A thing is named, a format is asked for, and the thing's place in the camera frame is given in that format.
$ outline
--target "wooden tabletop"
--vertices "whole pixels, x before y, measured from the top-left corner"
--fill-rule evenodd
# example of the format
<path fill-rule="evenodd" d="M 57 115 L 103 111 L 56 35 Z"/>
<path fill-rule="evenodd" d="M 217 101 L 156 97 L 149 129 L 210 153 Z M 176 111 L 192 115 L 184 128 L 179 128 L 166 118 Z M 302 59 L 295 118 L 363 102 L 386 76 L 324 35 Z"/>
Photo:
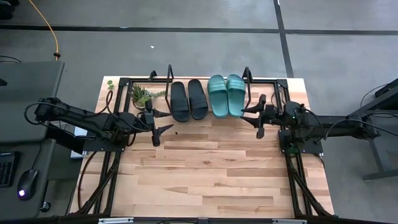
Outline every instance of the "wooden tabletop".
<path fill-rule="evenodd" d="M 104 77 L 96 111 L 104 108 L 108 80 L 117 86 L 119 78 Z M 175 78 L 174 82 L 183 82 L 187 88 L 191 78 Z M 208 78 L 197 78 L 201 79 L 206 93 Z M 291 100 L 309 108 L 304 80 L 288 78 L 287 81 Z M 165 90 L 165 83 L 141 85 L 153 93 Z M 266 94 L 267 104 L 271 104 L 272 85 L 251 86 L 251 105 L 258 102 L 261 94 Z M 164 97 L 153 100 L 153 105 L 160 111 L 168 111 Z M 129 112 L 138 113 L 132 103 Z M 169 116 L 155 122 L 158 127 L 166 124 L 174 127 L 163 133 L 159 147 L 152 146 L 151 133 L 142 133 L 126 148 L 119 166 L 113 217 L 294 217 L 285 157 L 279 149 L 278 126 L 265 125 L 265 136 L 256 139 L 256 129 L 245 121 L 231 117 L 216 119 L 212 113 L 201 121 L 179 123 Z M 83 203 L 98 185 L 103 156 L 104 153 L 97 153 L 88 165 L 81 188 Z M 333 213 L 319 158 L 304 154 L 303 164 L 309 189 Z M 298 194 L 304 211 L 301 190 Z M 71 212 L 77 210 L 76 198 L 75 194 Z"/>

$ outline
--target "teal slide sandal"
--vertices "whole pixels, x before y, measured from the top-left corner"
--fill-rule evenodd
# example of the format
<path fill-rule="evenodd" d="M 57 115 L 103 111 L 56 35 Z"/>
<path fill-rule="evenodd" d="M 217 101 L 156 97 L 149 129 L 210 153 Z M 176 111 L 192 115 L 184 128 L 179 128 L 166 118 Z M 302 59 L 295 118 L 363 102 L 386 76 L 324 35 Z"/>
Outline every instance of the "teal slide sandal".
<path fill-rule="evenodd" d="M 244 95 L 246 94 L 244 81 L 239 75 L 231 74 L 226 81 L 226 87 L 228 89 L 229 114 L 235 117 L 242 116 L 241 110 L 244 106 Z"/>
<path fill-rule="evenodd" d="M 214 116 L 225 118 L 228 115 L 228 99 L 224 77 L 213 75 L 207 83 L 207 91 Z"/>

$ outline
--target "concrete floor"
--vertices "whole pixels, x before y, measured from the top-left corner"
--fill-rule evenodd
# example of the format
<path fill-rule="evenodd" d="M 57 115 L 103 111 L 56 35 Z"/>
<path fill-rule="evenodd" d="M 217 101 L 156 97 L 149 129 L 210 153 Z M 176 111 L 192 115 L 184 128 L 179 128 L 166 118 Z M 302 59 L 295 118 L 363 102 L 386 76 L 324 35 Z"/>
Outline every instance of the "concrete floor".
<path fill-rule="evenodd" d="M 35 2 L 54 25 L 278 28 L 272 0 Z M 280 0 L 280 7 L 286 29 L 398 29 L 393 0 Z M 44 24 L 27 2 L 3 23 Z M 1 55 L 53 60 L 50 32 L 0 30 L 0 37 Z M 287 76 L 279 34 L 62 31 L 57 37 L 66 63 L 59 97 L 88 110 L 95 108 L 103 76 L 165 75 L 169 63 L 182 76 L 241 73 L 245 66 L 255 77 Z M 397 42 L 397 35 L 287 35 L 294 77 L 305 79 L 311 109 L 330 115 L 354 111 L 367 91 L 398 77 Z M 330 138 L 323 146 L 335 213 L 396 223 L 398 178 L 362 181 L 377 171 L 368 142 Z M 59 196 L 64 207 L 58 215 L 69 196 Z"/>

